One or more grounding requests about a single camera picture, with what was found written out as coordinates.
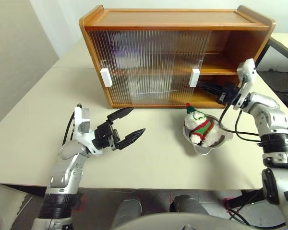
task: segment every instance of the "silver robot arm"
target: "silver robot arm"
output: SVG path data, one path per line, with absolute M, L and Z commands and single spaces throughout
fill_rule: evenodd
M 95 131 L 90 129 L 88 109 L 75 107 L 73 139 L 63 144 L 38 218 L 32 230 L 73 230 L 72 208 L 79 198 L 78 188 L 83 174 L 84 162 L 91 156 L 102 154 L 102 149 L 123 149 L 135 142 L 145 128 L 132 132 L 120 141 L 118 132 L 112 128 L 113 121 L 130 113 L 133 108 L 120 109 L 108 116 Z
M 267 167 L 262 172 L 264 196 L 279 207 L 288 227 L 288 118 L 274 99 L 249 93 L 257 75 L 252 59 L 239 66 L 238 75 L 246 83 L 233 103 L 234 109 L 240 108 L 255 119 L 261 140 L 258 145 L 263 147 Z

